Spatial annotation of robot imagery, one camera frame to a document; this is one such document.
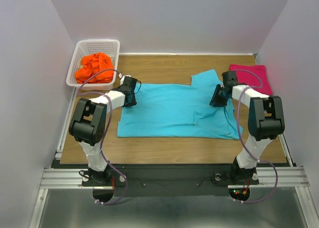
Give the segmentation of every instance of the wooden surface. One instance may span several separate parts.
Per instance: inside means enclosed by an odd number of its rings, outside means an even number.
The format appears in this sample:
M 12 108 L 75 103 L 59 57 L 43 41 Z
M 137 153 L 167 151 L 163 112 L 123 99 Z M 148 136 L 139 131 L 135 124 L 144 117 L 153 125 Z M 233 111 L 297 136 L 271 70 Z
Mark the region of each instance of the wooden surface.
M 219 78 L 232 63 L 254 65 L 253 56 L 120 56 L 118 70 L 142 83 L 177 83 L 190 85 L 190 76 L 215 69 Z M 240 141 L 211 138 L 118 138 L 117 127 L 121 108 L 114 110 L 110 129 L 104 141 L 104 152 L 112 163 L 176 164 L 232 163 L 242 150 Z M 248 108 L 241 107 L 240 125 L 247 139 Z M 265 150 L 262 159 L 284 163 L 286 158 L 279 138 Z M 81 146 L 69 134 L 62 152 L 62 164 L 86 164 Z

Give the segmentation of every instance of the red towel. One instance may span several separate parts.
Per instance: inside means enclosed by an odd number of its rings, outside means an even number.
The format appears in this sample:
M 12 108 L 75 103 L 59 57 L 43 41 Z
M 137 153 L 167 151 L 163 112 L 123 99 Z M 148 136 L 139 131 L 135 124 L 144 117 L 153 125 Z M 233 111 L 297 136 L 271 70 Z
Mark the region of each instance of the red towel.
M 267 80 L 267 72 L 266 72 L 266 67 L 264 65 L 242 66 L 242 65 L 231 64 L 229 66 L 229 70 L 231 71 L 235 71 L 238 69 L 253 72 L 262 80 L 263 87 L 254 88 L 256 91 L 266 95 L 270 95 L 270 96 L 273 95 L 273 92 Z M 244 72 L 244 71 L 238 71 L 236 72 L 236 74 L 237 74 L 239 83 L 246 83 L 249 86 L 260 86 L 260 82 L 252 74 L 248 72 Z

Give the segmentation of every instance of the metal frame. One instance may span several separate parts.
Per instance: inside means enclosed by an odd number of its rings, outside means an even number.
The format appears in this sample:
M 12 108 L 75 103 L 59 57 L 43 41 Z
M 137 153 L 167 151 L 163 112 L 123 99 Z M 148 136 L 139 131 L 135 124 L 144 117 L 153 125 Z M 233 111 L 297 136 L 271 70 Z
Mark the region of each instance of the metal frame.
M 57 160 L 61 159 L 76 93 L 77 91 L 74 88 L 56 149 L 55 159 Z M 279 173 L 278 187 L 295 187 L 308 227 L 319 228 L 319 216 L 309 190 L 310 185 L 306 172 L 303 167 L 293 167 L 294 163 L 291 159 L 285 137 L 280 135 L 279 138 L 291 167 L 277 168 Z M 83 187 L 81 185 L 82 177 L 79 176 L 78 172 L 79 169 L 44 170 L 29 228 L 37 228 L 40 225 L 48 189 L 91 189 L 91 187 Z M 272 187 L 274 185 L 275 176 L 272 168 L 257 168 L 257 172 L 259 174 L 260 184 L 252 185 L 251 187 Z M 95 189 L 98 188 L 111 189 L 112 187 L 95 187 Z

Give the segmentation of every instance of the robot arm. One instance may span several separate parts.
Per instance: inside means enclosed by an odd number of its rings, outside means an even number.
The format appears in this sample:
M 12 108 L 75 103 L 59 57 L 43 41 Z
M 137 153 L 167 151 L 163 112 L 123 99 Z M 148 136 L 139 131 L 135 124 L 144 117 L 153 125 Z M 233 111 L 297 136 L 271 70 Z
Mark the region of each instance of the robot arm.
M 121 79 L 121 86 L 106 93 L 112 102 L 112 110 L 137 104 L 134 94 L 136 83 L 137 79 L 124 76 Z M 109 100 L 105 95 L 90 100 L 81 98 L 76 105 L 69 126 L 70 135 L 74 136 L 83 148 L 89 170 L 96 177 L 95 180 L 103 176 L 107 166 L 100 152 L 100 146 L 108 112 L 110 112 Z
M 241 93 L 248 87 L 239 84 L 235 71 L 222 74 L 223 86 L 217 85 L 210 105 L 223 107 L 230 98 L 239 100 Z M 249 107 L 248 130 L 249 137 L 246 147 L 259 160 L 268 144 L 285 129 L 281 98 L 268 96 L 252 88 L 245 90 L 241 103 Z M 236 173 L 241 169 L 254 169 L 257 161 L 243 148 L 234 161 Z

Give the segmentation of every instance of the laundry basket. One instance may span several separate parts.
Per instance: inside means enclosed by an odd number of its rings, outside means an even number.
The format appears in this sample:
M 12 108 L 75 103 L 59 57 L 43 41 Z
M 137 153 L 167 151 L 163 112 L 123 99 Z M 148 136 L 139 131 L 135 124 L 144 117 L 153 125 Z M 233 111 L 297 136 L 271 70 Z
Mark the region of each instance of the laundry basket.
M 103 52 L 108 55 L 112 60 L 112 65 L 115 70 L 118 68 L 120 42 L 114 39 L 88 39 L 79 41 L 76 44 L 71 64 L 69 67 L 68 75 L 66 77 L 66 83 L 72 87 L 80 87 L 81 83 L 78 83 L 74 77 L 74 73 L 78 70 L 78 63 L 82 57 Z M 114 72 L 112 82 L 110 83 L 87 83 L 83 86 L 83 90 L 111 90 L 113 83 L 116 79 L 116 72 Z

